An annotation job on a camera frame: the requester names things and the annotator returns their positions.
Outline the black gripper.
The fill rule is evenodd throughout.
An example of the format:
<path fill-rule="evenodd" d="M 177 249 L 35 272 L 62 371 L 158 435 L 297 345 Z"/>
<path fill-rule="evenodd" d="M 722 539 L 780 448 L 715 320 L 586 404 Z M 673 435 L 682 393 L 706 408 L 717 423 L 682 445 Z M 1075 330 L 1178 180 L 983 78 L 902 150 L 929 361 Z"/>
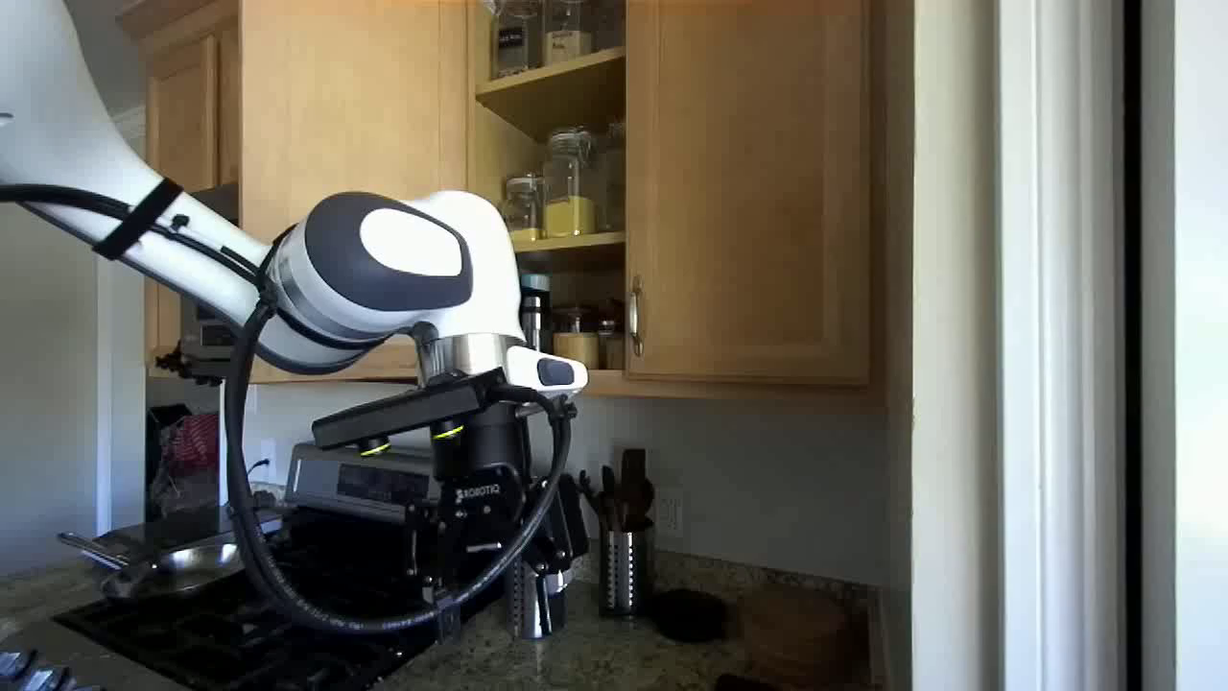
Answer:
<path fill-rule="evenodd" d="M 530 431 L 514 404 L 435 431 L 443 466 L 439 577 L 463 604 L 482 592 L 522 532 Z"/>

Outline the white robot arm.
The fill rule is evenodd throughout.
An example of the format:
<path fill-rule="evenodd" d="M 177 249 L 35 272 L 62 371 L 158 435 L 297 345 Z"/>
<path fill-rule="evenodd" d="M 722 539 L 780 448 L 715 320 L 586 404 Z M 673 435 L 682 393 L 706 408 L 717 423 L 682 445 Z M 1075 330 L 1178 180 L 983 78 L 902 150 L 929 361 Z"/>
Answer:
<path fill-rule="evenodd" d="M 467 348 L 453 377 L 407 400 L 328 418 L 321 445 L 502 400 L 525 400 L 558 416 L 558 439 L 572 435 L 563 416 L 586 367 L 522 343 L 514 249 L 488 199 L 333 192 L 278 240 L 256 240 L 127 144 L 62 0 L 0 0 L 0 114 L 5 197 L 230 320 L 243 361 L 338 371 L 411 330 Z"/>

